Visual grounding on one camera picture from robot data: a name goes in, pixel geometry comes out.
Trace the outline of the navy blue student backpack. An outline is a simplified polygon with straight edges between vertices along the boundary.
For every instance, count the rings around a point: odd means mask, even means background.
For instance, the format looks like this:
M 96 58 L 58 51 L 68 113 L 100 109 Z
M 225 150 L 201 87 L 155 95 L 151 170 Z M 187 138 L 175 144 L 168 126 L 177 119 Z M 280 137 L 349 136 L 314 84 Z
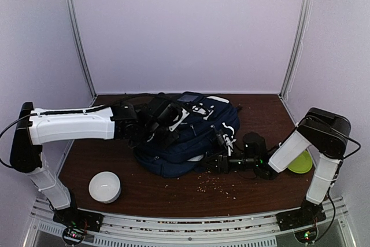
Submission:
M 233 129 L 236 137 L 240 128 L 238 113 L 242 107 L 233 106 L 226 98 L 186 91 L 175 99 L 191 105 L 194 111 L 177 127 L 178 139 L 167 148 L 151 141 L 133 151 L 142 167 L 163 178 L 178 178 L 199 169 L 204 157 L 223 148 L 216 131 L 231 134 Z

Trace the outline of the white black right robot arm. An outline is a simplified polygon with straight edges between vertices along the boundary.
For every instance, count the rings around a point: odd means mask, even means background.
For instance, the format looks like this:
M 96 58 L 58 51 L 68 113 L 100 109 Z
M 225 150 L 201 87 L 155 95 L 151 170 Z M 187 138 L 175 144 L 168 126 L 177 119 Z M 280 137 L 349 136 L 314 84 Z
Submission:
M 310 108 L 295 125 L 292 132 L 278 145 L 268 149 L 265 138 L 256 132 L 243 136 L 243 149 L 221 131 L 217 138 L 223 150 L 204 157 L 202 166 L 219 173 L 228 173 L 233 167 L 244 171 L 252 169 L 257 177 L 272 180 L 298 158 L 304 151 L 314 148 L 320 155 L 306 196 L 297 210 L 300 224 L 307 225 L 321 211 L 321 204 L 335 183 L 346 154 L 351 124 L 341 115 Z

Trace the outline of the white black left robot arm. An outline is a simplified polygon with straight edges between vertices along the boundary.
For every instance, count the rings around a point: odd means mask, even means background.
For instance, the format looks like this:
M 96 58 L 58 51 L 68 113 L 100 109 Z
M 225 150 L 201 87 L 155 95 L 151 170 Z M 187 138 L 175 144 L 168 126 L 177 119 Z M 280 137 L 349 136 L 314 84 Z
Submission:
M 129 95 L 110 104 L 89 108 L 48 110 L 26 102 L 15 126 L 9 168 L 27 174 L 49 200 L 54 213 L 70 226 L 83 221 L 73 193 L 46 166 L 43 144 L 77 139 L 128 139 L 134 145 L 154 138 L 160 131 L 174 139 L 178 125 L 191 108 L 165 94 L 151 94 L 151 102 L 133 105 Z

